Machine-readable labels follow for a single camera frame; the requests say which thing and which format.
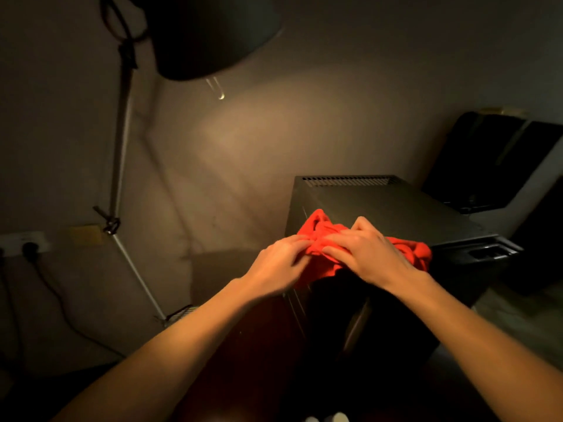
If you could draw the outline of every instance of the wall socket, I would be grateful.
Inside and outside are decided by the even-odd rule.
[[[21,247],[32,241],[39,246],[39,253],[50,251],[52,246],[47,241],[43,231],[15,232],[13,234],[0,235],[0,248],[4,249],[4,256],[21,255]]]

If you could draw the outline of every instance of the forearm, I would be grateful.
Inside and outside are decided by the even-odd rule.
[[[563,375],[424,274],[390,290],[448,348],[505,422],[563,420]]]
[[[255,300],[241,280],[233,280],[88,387],[54,420],[164,420]]]

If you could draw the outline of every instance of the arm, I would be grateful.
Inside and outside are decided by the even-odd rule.
[[[563,374],[418,271],[365,218],[323,251],[399,298],[442,342],[504,422],[563,421]]]
[[[242,278],[158,334],[90,385],[53,421],[156,421],[170,415],[230,328],[257,301],[294,283],[311,245],[300,236],[260,252]]]

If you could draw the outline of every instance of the plug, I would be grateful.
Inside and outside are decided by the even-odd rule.
[[[35,263],[39,259],[39,246],[37,243],[28,241],[21,247],[21,253],[30,263]]]

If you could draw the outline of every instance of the wall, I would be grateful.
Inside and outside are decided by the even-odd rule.
[[[297,174],[421,184],[464,111],[516,105],[563,121],[559,0],[277,1],[284,33],[219,75],[223,101],[204,80],[158,78],[139,47],[122,234],[166,313],[282,236]],[[97,0],[1,0],[0,15],[0,232],[47,231],[45,262],[77,324],[130,352],[159,330],[150,304],[110,243],[76,249],[64,234],[107,205],[116,43]],[[509,234],[561,159],[563,143],[509,207],[474,218]],[[8,268],[33,373],[112,359],[68,332],[24,261]]]

